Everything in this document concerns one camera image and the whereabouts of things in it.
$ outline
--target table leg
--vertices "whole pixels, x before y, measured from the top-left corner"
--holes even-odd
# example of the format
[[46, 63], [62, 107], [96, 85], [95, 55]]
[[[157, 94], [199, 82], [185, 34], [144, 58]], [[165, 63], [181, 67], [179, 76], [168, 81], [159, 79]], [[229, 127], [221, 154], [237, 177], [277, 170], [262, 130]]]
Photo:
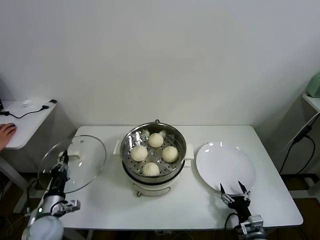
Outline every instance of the table leg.
[[71, 228], [64, 228], [63, 236], [69, 240], [86, 240], [84, 236]]
[[28, 182], [2, 157], [0, 157], [0, 171], [23, 191], [28, 188]]

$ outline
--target cable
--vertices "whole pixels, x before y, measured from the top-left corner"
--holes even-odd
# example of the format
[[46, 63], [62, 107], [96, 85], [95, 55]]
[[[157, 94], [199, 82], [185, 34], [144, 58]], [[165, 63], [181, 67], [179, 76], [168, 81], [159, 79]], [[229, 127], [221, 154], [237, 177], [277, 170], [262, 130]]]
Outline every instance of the cable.
[[191, 235], [189, 232], [187, 232], [187, 231], [183, 231], [183, 232], [177, 233], [173, 238], [171, 238], [171, 240], [174, 240], [176, 237], [178, 237], [178, 236], [181, 235], [181, 234], [188, 234], [189, 237], [190, 237], [192, 240], [195, 240], [195, 239], [192, 237], [192, 235]]
[[45, 103], [44, 105], [42, 105], [42, 107], [39, 110], [27, 112], [27, 113], [23, 114], [22, 116], [16, 116], [16, 115], [10, 113], [9, 111], [0, 111], [0, 115], [5, 115], [5, 116], [9, 116], [10, 115], [10, 116], [12, 116], [12, 117], [14, 117], [16, 119], [22, 119], [26, 115], [38, 113], [38, 112], [40, 112], [42, 110], [48, 109], [51, 106], [55, 105], [56, 103], [57, 103], [57, 101], [52, 99], [52, 100], [48, 101], [47, 103]]
[[13, 115], [12, 113], [9, 113], [8, 115], [10, 115], [10, 116], [12, 116], [12, 117], [14, 117], [14, 118], [16, 118], [16, 119], [22, 119], [24, 116], [26, 116], [26, 115], [28, 115], [28, 114], [35, 114], [35, 113], [38, 113], [38, 112], [40, 112], [40, 111], [42, 111], [42, 110], [44, 110], [44, 109], [45, 109], [45, 108], [41, 108], [41, 109], [39, 109], [38, 111], [27, 112], [27, 113], [23, 114], [22, 116], [15, 116], [15, 115]]
[[289, 156], [289, 153], [290, 153], [290, 151], [291, 151], [291, 148], [292, 148], [295, 144], [296, 144], [296, 143], [293, 142], [293, 143], [291, 144], [291, 146], [289, 147], [289, 150], [288, 150], [288, 152], [286, 153], [286, 156], [285, 156], [284, 161], [283, 161], [283, 163], [282, 163], [282, 166], [281, 166], [281, 168], [280, 168], [279, 174], [281, 174], [282, 170], [284, 169], [284, 166], [285, 166], [285, 163], [286, 163], [286, 161], [287, 161], [287, 159], [288, 159], [288, 156]]
[[2, 181], [0, 180], [0, 187], [1, 187], [1, 198], [0, 201], [4, 198], [4, 194], [5, 194], [5, 187], [2, 184]]
[[226, 239], [226, 240], [229, 239], [228, 236], [227, 236], [227, 224], [228, 224], [229, 218], [230, 218], [231, 216], [233, 216], [233, 215], [238, 216], [238, 214], [236, 214], [235, 212], [232, 212], [232, 213], [230, 213], [230, 214], [228, 215], [228, 217], [226, 218], [225, 223], [224, 223], [224, 234], [225, 234], [225, 239]]
[[8, 222], [9, 227], [8, 227], [8, 229], [6, 230], [6, 236], [5, 236], [5, 237], [1, 237], [0, 240], [9, 240], [9, 239], [11, 239], [11, 237], [12, 237], [13, 234], [14, 234], [14, 225], [16, 225], [21, 219], [24, 219], [25, 216], [22, 215], [22, 216], [19, 217], [14, 223], [11, 223], [11, 221], [9, 220], [10, 217], [12, 217], [12, 215], [9, 216], [9, 217], [2, 217], [6, 222]]
[[305, 137], [306, 137], [307, 139], [310, 139], [310, 141], [312, 142], [312, 144], [313, 144], [313, 150], [312, 150], [312, 154], [311, 154], [309, 160], [306, 162], [306, 164], [304, 165], [304, 167], [303, 167], [300, 171], [298, 171], [298, 172], [296, 173], [296, 175], [299, 174], [299, 173], [301, 173], [301, 172], [308, 166], [308, 164], [309, 164], [310, 161], [312, 160], [312, 158], [313, 158], [313, 156], [314, 156], [314, 154], [315, 154], [315, 151], [316, 151], [315, 141], [314, 141], [311, 137], [309, 137], [308, 135], [305, 136]]
[[313, 124], [315, 124], [315, 122], [317, 121], [317, 119], [318, 119], [319, 116], [320, 116], [320, 115], [316, 116], [315, 120], [313, 121], [313, 123], [311, 123], [310, 127], [312, 127]]
[[302, 230], [301, 227], [299, 227], [299, 226], [298, 227], [294, 227], [294, 229], [296, 229], [297, 232], [300, 231], [300, 233], [303, 235], [305, 240], [309, 240], [309, 238], [307, 237], [307, 234]]
[[290, 141], [288, 141], [288, 143], [275, 155], [274, 158], [275, 158], [275, 159], [278, 158], [279, 155], [280, 155], [280, 153], [282, 153], [282, 152], [289, 146], [289, 144], [300, 134], [300, 132], [301, 132], [314, 118], [316, 118], [316, 117], [318, 118], [319, 114], [320, 114], [320, 111], [317, 112], [315, 115], [313, 115], [313, 117], [310, 118], [310, 120], [309, 120], [305, 125], [303, 125], [303, 127], [296, 133], [296, 135], [295, 135]]

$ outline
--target metal rim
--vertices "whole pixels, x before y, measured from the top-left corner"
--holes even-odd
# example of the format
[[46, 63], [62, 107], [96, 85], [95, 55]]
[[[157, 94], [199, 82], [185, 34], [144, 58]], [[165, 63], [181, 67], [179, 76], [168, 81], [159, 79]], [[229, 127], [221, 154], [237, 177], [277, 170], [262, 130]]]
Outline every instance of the metal rim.
[[122, 166], [124, 168], [124, 171], [126, 172], [126, 174], [134, 181], [138, 182], [139, 184], [143, 184], [143, 185], [148, 185], [148, 186], [157, 186], [157, 185], [161, 185], [161, 184], [166, 184], [168, 182], [170, 182], [171, 180], [173, 180], [174, 178], [176, 178], [178, 176], [178, 174], [182, 171], [182, 169], [184, 168], [184, 165], [185, 165], [185, 161], [183, 161], [182, 163], [182, 167], [180, 169], [177, 169], [176, 171], [176, 174], [171, 177], [171, 178], [168, 178], [164, 181], [159, 181], [159, 182], [145, 182], [145, 181], [141, 181], [137, 178], [135, 178], [134, 176], [131, 175], [131, 173], [127, 170], [126, 166], [124, 163], [122, 163]]
[[[98, 141], [102, 144], [102, 146], [103, 146], [103, 150], [104, 150], [104, 161], [103, 161], [102, 167], [100, 168], [100, 171], [97, 173], [97, 175], [96, 175], [93, 179], [91, 179], [91, 180], [90, 180], [87, 184], [85, 184], [84, 186], [82, 186], [82, 187], [80, 187], [80, 188], [77, 188], [77, 189], [75, 189], [75, 190], [72, 190], [72, 191], [65, 192], [65, 194], [74, 193], [74, 192], [76, 192], [76, 191], [78, 191], [78, 190], [80, 190], [80, 189], [83, 189], [84, 187], [88, 186], [93, 180], [95, 180], [95, 179], [101, 174], [102, 170], [103, 170], [104, 167], [105, 167], [106, 160], [107, 160], [107, 149], [106, 149], [106, 146], [105, 146], [105, 144], [104, 144], [99, 138], [97, 138], [97, 137], [95, 137], [95, 136], [92, 136], [92, 135], [79, 135], [79, 136], [74, 136], [74, 137], [70, 138], [70, 139], [69, 139], [69, 140], [70, 140], [70, 143], [72, 142], [73, 139], [79, 138], [79, 137], [90, 137], [90, 138], [94, 138], [94, 139], [98, 140]], [[40, 167], [41, 167], [41, 164], [42, 164], [42, 162], [46, 159], [46, 157], [50, 154], [50, 152], [51, 152], [52, 150], [54, 150], [54, 149], [55, 149], [58, 145], [60, 145], [61, 143], [62, 143], [62, 142], [58, 142], [56, 145], [54, 145], [53, 147], [51, 147], [50, 150], [43, 156], [41, 162], [39, 163], [39, 167], [38, 167], [38, 182], [40, 183], [40, 185], [42, 186], [43, 189], [44, 189], [44, 186], [42, 185], [42, 183], [41, 183], [41, 181], [40, 181]]]
[[[158, 147], [150, 147], [148, 138], [152, 133], [160, 133], [164, 138], [163, 144]], [[148, 150], [148, 157], [142, 162], [136, 162], [131, 158], [131, 150], [135, 146], [145, 146]], [[173, 163], [168, 163], [163, 160], [162, 150], [165, 147], [173, 146], [179, 152], [178, 160]], [[140, 180], [142, 184], [158, 185], [159, 183], [167, 182], [181, 172], [184, 165], [184, 157], [187, 152], [186, 140], [179, 130], [175, 127], [161, 122], [148, 122], [134, 127], [125, 135], [120, 146], [120, 155], [122, 165], [126, 173], [134, 180]], [[145, 176], [142, 174], [144, 164], [153, 162], [160, 168], [160, 175]]]

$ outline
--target white table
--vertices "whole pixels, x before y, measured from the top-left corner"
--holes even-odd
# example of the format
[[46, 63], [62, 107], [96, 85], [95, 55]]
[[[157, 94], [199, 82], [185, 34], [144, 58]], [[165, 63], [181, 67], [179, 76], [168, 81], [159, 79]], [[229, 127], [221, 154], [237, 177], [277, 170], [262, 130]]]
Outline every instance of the white table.
[[[198, 176], [194, 164], [184, 168], [176, 185], [160, 197], [136, 197], [119, 155], [113, 155], [117, 140], [133, 126], [83, 126], [78, 135], [101, 139], [108, 160], [97, 179], [83, 189], [67, 194], [78, 199], [81, 209], [61, 218], [64, 227], [89, 230], [207, 230], [223, 229], [232, 210], [220, 195]], [[253, 215], [262, 216], [265, 227], [298, 226], [303, 223], [295, 202], [251, 126], [176, 126], [194, 152], [211, 141], [236, 144], [253, 160], [257, 177], [251, 189]], [[238, 224], [236, 218], [232, 225]]]
[[[9, 111], [11, 114], [14, 114], [17, 117], [39, 110], [46, 102], [35, 102], [34, 105], [29, 107], [22, 107], [21, 103], [22, 101], [2, 101], [4, 111]], [[21, 119], [17, 119], [10, 115], [0, 115], [0, 124], [14, 123], [17, 128], [16, 133], [11, 138], [5, 149], [17, 150], [23, 148], [40, 127], [40, 125], [44, 122], [47, 116], [52, 112], [55, 106], [56, 105], [53, 105], [52, 107], [44, 109], [40, 112], [31, 113]], [[24, 192], [27, 190], [29, 185], [28, 182], [2, 157], [0, 157], [0, 171], [10, 179], [9, 184], [7, 184], [4, 188], [4, 192], [8, 190], [12, 182]], [[18, 202], [17, 207], [13, 211], [14, 213], [21, 212], [25, 200], [26, 194], [24, 194]]]
[[[2, 103], [4, 111], [9, 111], [11, 114], [20, 117], [23, 114], [38, 111], [46, 102], [35, 102], [34, 105], [28, 107], [22, 107], [22, 101], [2, 101]], [[15, 135], [11, 138], [5, 149], [13, 150], [23, 148], [55, 106], [56, 105], [53, 105], [52, 107], [40, 112], [31, 113], [21, 119], [16, 119], [10, 115], [0, 115], [0, 124], [14, 123], [17, 128]]]

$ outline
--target black cable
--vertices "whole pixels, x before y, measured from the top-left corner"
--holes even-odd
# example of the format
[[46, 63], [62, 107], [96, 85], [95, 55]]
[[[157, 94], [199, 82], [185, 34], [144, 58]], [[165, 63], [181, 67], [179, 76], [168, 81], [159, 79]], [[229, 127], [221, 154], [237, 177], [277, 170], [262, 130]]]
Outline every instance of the black cable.
[[4, 198], [4, 194], [5, 194], [5, 187], [2, 184], [2, 181], [0, 180], [0, 187], [1, 187], [1, 198], [0, 201]]
[[279, 229], [280, 229], [280, 228], [277, 228], [277, 229], [275, 230], [275, 234], [276, 234], [276, 239], [277, 239], [277, 240], [280, 240]]
[[305, 240], [309, 240], [309, 238], [307, 237], [307, 234], [302, 230], [301, 227], [298, 226], [298, 227], [295, 227], [294, 229], [296, 229], [297, 232], [300, 231]]
[[291, 143], [291, 146], [289, 147], [289, 150], [288, 150], [288, 152], [286, 153], [286, 156], [285, 156], [284, 161], [283, 161], [283, 163], [282, 163], [282, 166], [281, 166], [281, 168], [280, 168], [279, 174], [281, 174], [282, 170], [284, 169], [284, 166], [285, 166], [285, 163], [286, 163], [286, 161], [287, 161], [287, 159], [288, 159], [288, 156], [289, 156], [289, 153], [290, 153], [290, 151], [291, 151], [291, 148], [292, 148], [295, 144], [296, 144], [296, 142], [292, 142], [292, 143]]
[[314, 119], [313, 123], [311, 123], [311, 124], [310, 124], [310, 127], [312, 127], [312, 125], [313, 125], [313, 124], [315, 124], [315, 122], [317, 121], [317, 119], [318, 119], [319, 115], [320, 115], [320, 114], [318, 114], [318, 115], [315, 117], [315, 119]]
[[12, 117], [14, 117], [14, 118], [16, 118], [16, 119], [22, 119], [24, 116], [26, 116], [26, 115], [28, 115], [28, 114], [35, 114], [35, 113], [38, 113], [38, 112], [40, 112], [40, 111], [42, 111], [42, 110], [44, 110], [44, 108], [41, 108], [41, 109], [39, 109], [38, 111], [27, 112], [27, 113], [23, 114], [22, 116], [15, 116], [15, 115], [13, 115], [12, 113], [9, 113], [9, 115], [12, 116]]
[[310, 141], [312, 142], [312, 144], [313, 144], [313, 150], [312, 150], [312, 154], [311, 154], [309, 160], [306, 162], [306, 164], [304, 165], [304, 167], [303, 167], [300, 171], [298, 171], [296, 174], [301, 173], [301, 172], [308, 166], [308, 164], [309, 164], [310, 161], [312, 160], [312, 158], [313, 158], [313, 156], [314, 156], [314, 154], [315, 154], [315, 151], [316, 151], [315, 141], [314, 141], [311, 137], [309, 137], [308, 135], [305, 136], [305, 137], [306, 137], [307, 139], [310, 139]]
[[235, 212], [232, 212], [232, 213], [230, 213], [230, 214], [228, 215], [228, 217], [226, 218], [225, 223], [224, 223], [224, 234], [225, 234], [225, 239], [226, 239], [226, 240], [229, 239], [228, 236], [227, 236], [227, 224], [228, 224], [229, 218], [230, 218], [231, 216], [233, 216], [233, 215], [238, 216], [238, 214], [236, 214]]

